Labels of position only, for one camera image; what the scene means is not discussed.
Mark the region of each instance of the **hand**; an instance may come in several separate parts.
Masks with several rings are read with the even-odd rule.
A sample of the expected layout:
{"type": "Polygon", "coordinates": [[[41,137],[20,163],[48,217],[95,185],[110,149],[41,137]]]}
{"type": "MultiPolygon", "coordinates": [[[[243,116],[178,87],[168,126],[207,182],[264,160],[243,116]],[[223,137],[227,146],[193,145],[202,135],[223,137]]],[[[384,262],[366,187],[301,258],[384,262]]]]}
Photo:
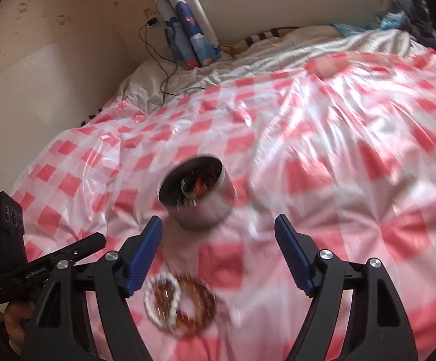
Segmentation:
{"type": "Polygon", "coordinates": [[[5,325],[9,335],[9,346],[17,355],[21,355],[24,342],[23,319],[31,319],[34,304],[30,301],[11,301],[5,309],[5,325]]]}

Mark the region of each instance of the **bed sheet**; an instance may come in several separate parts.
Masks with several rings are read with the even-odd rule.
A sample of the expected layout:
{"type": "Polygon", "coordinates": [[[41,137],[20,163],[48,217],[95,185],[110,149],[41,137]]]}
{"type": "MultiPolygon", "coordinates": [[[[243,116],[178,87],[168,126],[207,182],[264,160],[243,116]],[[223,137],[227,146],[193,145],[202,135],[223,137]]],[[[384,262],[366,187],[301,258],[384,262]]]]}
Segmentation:
{"type": "MultiPolygon", "coordinates": [[[[413,41],[411,35],[399,30],[368,31],[343,39],[332,26],[298,28],[284,38],[273,38],[253,44],[235,59],[224,54],[219,62],[192,71],[179,70],[169,80],[168,92],[178,97],[210,88],[243,77],[256,77],[264,73],[303,67],[317,57],[342,51],[384,52],[408,57],[426,50],[413,41]]],[[[173,72],[174,64],[161,60],[163,67],[173,72]]],[[[163,105],[163,94],[159,87],[166,79],[156,61],[148,60],[140,65],[120,86],[113,99],[120,102],[130,100],[147,114],[163,105]]],[[[167,95],[166,103],[174,97],[167,95]]]]}
{"type": "MultiPolygon", "coordinates": [[[[146,115],[128,100],[63,132],[15,186],[26,252],[35,259],[99,231],[104,252],[164,222],[150,275],[188,273],[219,300],[216,323],[176,341],[128,305],[155,361],[285,359],[310,300],[298,290],[273,233],[286,214],[319,248],[364,263],[378,257],[408,313],[421,359],[436,346],[436,53],[403,59],[349,52],[304,68],[227,81],[146,115]],[[177,163],[220,158],[238,192],[230,217],[189,233],[156,191],[177,163]]],[[[345,292],[328,353],[339,353],[345,292]]],[[[91,294],[99,351],[111,359],[91,294]]]]}

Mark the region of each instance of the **blue gripper pad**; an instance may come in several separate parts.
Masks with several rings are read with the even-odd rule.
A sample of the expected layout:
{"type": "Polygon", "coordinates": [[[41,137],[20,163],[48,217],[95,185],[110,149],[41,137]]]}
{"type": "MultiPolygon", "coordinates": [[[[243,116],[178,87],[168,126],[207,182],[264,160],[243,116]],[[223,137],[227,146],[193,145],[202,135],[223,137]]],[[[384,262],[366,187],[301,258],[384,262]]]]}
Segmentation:
{"type": "Polygon", "coordinates": [[[163,222],[157,216],[153,216],[146,225],[142,238],[133,258],[127,268],[128,281],[125,285],[127,297],[131,297],[134,291],[141,289],[156,251],[163,239],[163,222]]]}
{"type": "Polygon", "coordinates": [[[295,280],[296,286],[303,290],[308,297],[313,297],[315,286],[312,282],[314,269],[300,245],[295,239],[296,231],[282,214],[275,220],[275,237],[289,271],[295,280]]]}

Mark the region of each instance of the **white bed sheet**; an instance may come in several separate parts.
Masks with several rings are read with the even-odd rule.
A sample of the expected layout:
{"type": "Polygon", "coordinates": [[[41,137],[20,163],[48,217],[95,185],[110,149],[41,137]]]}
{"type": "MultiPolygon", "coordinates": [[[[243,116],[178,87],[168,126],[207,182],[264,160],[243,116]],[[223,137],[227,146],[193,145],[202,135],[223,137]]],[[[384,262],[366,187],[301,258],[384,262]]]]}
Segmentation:
{"type": "MultiPolygon", "coordinates": [[[[253,44],[236,58],[224,55],[218,62],[192,71],[179,69],[169,80],[168,92],[182,97],[201,88],[209,88],[229,80],[259,76],[263,73],[304,66],[319,56],[348,50],[384,52],[408,57],[423,52],[425,47],[413,41],[404,31],[369,31],[343,38],[331,26],[298,28],[284,38],[272,38],[253,44]]],[[[173,72],[171,62],[159,59],[162,66],[173,72]]],[[[149,59],[120,85],[113,100],[129,99],[147,114],[163,106],[160,85],[166,75],[155,60],[149,59]]],[[[164,103],[177,98],[166,95],[164,103]]]]}

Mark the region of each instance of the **black cable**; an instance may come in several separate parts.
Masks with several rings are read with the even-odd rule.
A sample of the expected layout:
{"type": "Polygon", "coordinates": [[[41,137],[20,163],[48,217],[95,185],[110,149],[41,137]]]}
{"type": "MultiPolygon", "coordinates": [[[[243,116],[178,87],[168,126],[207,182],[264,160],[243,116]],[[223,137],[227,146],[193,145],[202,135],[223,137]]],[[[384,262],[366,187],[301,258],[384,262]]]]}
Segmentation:
{"type": "MultiPolygon", "coordinates": [[[[176,63],[176,61],[169,60],[168,58],[163,57],[160,53],[158,53],[158,51],[156,50],[156,48],[155,48],[152,44],[150,44],[150,43],[148,42],[148,27],[149,27],[148,24],[145,24],[144,26],[142,26],[142,27],[139,29],[139,31],[138,31],[138,35],[139,35],[139,38],[140,38],[140,39],[144,42],[144,44],[146,45],[146,51],[148,52],[148,54],[153,58],[153,60],[156,61],[156,63],[157,63],[158,66],[160,67],[160,69],[161,69],[161,70],[164,72],[164,74],[166,75],[166,79],[161,83],[160,88],[159,88],[159,91],[163,94],[163,105],[164,105],[164,102],[165,102],[165,100],[166,100],[166,95],[171,95],[171,96],[179,96],[179,95],[181,95],[181,94],[173,94],[173,93],[168,92],[168,84],[169,84],[169,80],[170,80],[170,79],[171,79],[171,78],[176,74],[176,72],[178,71],[178,67],[179,67],[179,65],[176,63]],[[143,30],[143,28],[145,29],[145,32],[144,32],[144,38],[143,38],[143,36],[142,36],[142,34],[141,34],[141,31],[143,30]],[[166,60],[166,61],[169,61],[169,62],[171,62],[171,63],[173,63],[173,64],[175,65],[175,69],[174,69],[174,71],[173,71],[171,74],[168,74],[168,72],[166,71],[166,69],[163,68],[163,66],[161,65],[161,63],[160,63],[160,62],[157,60],[157,58],[152,54],[152,52],[149,50],[149,48],[152,48],[153,51],[156,53],[156,55],[159,56],[160,58],[162,58],[162,59],[164,59],[164,60],[166,60]]],[[[182,93],[186,93],[186,92],[188,92],[188,91],[190,91],[190,90],[192,90],[192,89],[206,89],[206,88],[203,88],[203,87],[201,87],[201,86],[190,87],[190,88],[185,89],[182,93]]]]}

